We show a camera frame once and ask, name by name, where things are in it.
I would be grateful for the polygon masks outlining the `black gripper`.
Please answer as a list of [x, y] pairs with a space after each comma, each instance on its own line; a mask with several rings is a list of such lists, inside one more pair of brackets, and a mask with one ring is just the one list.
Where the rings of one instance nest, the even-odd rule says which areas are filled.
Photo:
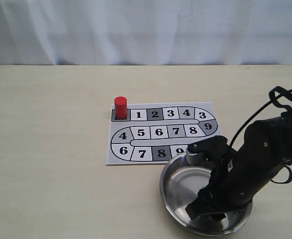
[[221, 221], [225, 219], [223, 209], [245, 208], [284, 165], [269, 148], [257, 152], [243, 146], [215, 164], [208, 185], [186, 206], [186, 213], [191, 220], [203, 216]]

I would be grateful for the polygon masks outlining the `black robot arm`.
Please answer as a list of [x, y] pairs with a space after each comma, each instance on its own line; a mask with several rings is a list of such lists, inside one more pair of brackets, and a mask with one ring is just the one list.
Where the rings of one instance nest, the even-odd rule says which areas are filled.
[[190, 219], [241, 211], [292, 164], [292, 116], [255, 121], [246, 128], [239, 150], [217, 135], [189, 144], [187, 153], [213, 165], [208, 185], [186, 206]]

